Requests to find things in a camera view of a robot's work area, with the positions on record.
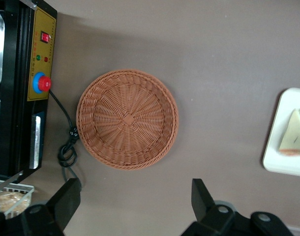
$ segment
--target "screw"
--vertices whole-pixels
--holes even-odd
[[[219,206],[218,207],[218,210],[221,212],[221,213],[228,213],[229,210],[225,207],[225,206]]]
[[[269,222],[270,221],[269,216],[267,216],[266,214],[259,214],[258,218],[261,219],[262,221],[265,221],[265,222]]]
[[[41,206],[35,206],[30,210],[30,214],[38,213],[42,209]]]

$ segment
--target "bread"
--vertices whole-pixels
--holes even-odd
[[[20,192],[0,191],[0,212],[8,211],[15,203],[23,198],[24,194]],[[13,212],[20,214],[29,207],[31,197],[24,199]]]
[[[279,151],[284,155],[300,155],[300,109],[292,112]]]

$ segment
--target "blue button base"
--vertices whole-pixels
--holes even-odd
[[[36,93],[42,93],[42,91],[38,89],[38,81],[40,80],[40,78],[42,76],[45,76],[45,74],[43,72],[37,72],[33,78],[33,90]]]

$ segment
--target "gray surface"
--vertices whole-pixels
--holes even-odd
[[[144,170],[109,168],[76,145],[84,188],[66,235],[180,235],[195,219],[193,177],[247,217],[300,227],[300,177],[261,164],[280,93],[300,88],[300,0],[47,2],[59,12],[52,89],[74,121],[90,82],[122,68],[158,77],[180,113],[171,151]],[[63,183],[67,122],[49,102],[43,168],[26,180],[36,200]]]

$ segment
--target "wicker basket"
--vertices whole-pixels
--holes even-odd
[[[93,81],[77,109],[79,136],[104,164],[136,170],[159,161],[178,131],[178,109],[168,89],[138,70],[117,70]]]

